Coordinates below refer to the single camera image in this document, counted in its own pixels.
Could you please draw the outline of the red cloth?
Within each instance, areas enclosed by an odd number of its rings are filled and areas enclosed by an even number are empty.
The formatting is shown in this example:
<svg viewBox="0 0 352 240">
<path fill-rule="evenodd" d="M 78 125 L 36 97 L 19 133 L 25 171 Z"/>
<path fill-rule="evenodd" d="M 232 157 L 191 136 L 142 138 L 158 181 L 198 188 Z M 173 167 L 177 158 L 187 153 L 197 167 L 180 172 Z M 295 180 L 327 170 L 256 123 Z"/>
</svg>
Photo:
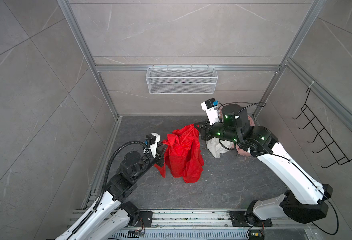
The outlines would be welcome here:
<svg viewBox="0 0 352 240">
<path fill-rule="evenodd" d="M 175 178 L 183 178 L 185 183 L 196 183 L 203 172 L 204 160 L 201 154 L 199 132 L 193 124 L 174 130 L 162 141 L 167 146 L 165 165 L 155 167 L 163 178 L 166 167 Z"/>
</svg>

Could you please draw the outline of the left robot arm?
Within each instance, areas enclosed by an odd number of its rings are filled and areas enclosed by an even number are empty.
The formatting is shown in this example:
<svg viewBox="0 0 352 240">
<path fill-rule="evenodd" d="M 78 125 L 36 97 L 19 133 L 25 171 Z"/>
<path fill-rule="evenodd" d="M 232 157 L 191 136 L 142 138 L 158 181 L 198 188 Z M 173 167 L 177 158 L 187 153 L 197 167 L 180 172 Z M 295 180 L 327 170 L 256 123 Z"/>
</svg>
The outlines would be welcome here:
<svg viewBox="0 0 352 240">
<path fill-rule="evenodd" d="M 125 227 L 134 227 L 140 210 L 124 202 L 137 188 L 138 180 L 155 164 L 164 163 L 167 146 L 157 144 L 147 154 L 132 151 L 124 156 L 100 196 L 57 240 L 106 240 Z"/>
</svg>

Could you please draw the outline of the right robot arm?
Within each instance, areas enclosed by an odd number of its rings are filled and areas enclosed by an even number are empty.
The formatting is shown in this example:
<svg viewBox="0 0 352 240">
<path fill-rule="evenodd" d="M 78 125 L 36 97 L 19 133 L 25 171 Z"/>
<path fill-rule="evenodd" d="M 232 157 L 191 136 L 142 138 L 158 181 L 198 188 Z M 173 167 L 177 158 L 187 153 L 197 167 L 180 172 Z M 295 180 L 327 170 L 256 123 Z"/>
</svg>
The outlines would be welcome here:
<svg viewBox="0 0 352 240">
<path fill-rule="evenodd" d="M 327 216 L 333 188 L 319 183 L 300 167 L 269 129 L 252 126 L 246 107 L 222 105 L 215 99 L 204 101 L 201 107 L 208 120 L 194 126 L 215 157 L 243 150 L 269 167 L 288 187 L 278 197 L 252 201 L 245 212 L 249 225 L 281 217 L 307 224 Z"/>
</svg>

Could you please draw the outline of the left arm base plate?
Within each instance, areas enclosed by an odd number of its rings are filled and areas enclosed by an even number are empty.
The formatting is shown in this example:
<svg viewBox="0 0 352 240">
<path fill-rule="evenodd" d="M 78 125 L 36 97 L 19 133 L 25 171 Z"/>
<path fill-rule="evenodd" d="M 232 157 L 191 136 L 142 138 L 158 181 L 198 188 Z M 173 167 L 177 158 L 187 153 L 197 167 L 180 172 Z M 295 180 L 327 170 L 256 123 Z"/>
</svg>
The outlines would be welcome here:
<svg viewBox="0 0 352 240">
<path fill-rule="evenodd" d="M 153 214 L 154 212 L 152 211 L 140 211 L 138 220 L 135 224 L 135 228 L 141 228 L 142 225 L 144 228 L 150 228 L 152 226 Z"/>
</svg>

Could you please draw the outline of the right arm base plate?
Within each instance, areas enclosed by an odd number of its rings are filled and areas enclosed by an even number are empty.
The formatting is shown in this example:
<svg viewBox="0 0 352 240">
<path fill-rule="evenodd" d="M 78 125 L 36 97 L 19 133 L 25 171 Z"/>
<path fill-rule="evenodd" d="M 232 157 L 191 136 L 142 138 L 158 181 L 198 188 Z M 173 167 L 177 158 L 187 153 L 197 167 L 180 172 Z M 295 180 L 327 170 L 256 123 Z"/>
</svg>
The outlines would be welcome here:
<svg viewBox="0 0 352 240">
<path fill-rule="evenodd" d="M 233 227 L 272 227 L 271 219 L 265 221 L 260 220 L 252 212 L 247 211 L 230 211 L 230 219 L 232 221 Z"/>
</svg>

